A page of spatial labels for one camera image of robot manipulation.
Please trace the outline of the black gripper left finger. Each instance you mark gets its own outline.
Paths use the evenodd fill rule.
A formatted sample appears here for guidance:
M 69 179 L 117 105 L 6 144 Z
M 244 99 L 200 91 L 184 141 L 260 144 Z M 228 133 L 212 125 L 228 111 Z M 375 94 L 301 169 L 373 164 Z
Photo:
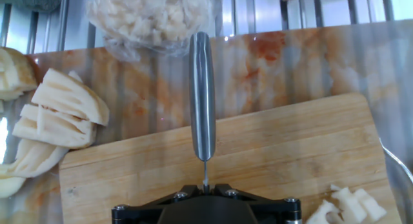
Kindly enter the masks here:
M 141 206 L 116 205 L 112 208 L 112 224 L 157 223 L 169 205 L 205 195 L 206 190 L 205 185 L 185 185 L 178 192 Z

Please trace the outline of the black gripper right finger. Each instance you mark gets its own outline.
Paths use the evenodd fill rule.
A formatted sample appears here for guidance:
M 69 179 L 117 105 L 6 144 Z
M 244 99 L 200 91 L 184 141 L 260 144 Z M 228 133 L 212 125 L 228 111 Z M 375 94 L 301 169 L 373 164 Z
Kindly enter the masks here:
M 280 223 L 301 224 L 301 202 L 297 198 L 268 199 L 229 184 L 206 188 L 214 199 L 207 207 L 212 209 L 212 223 Z

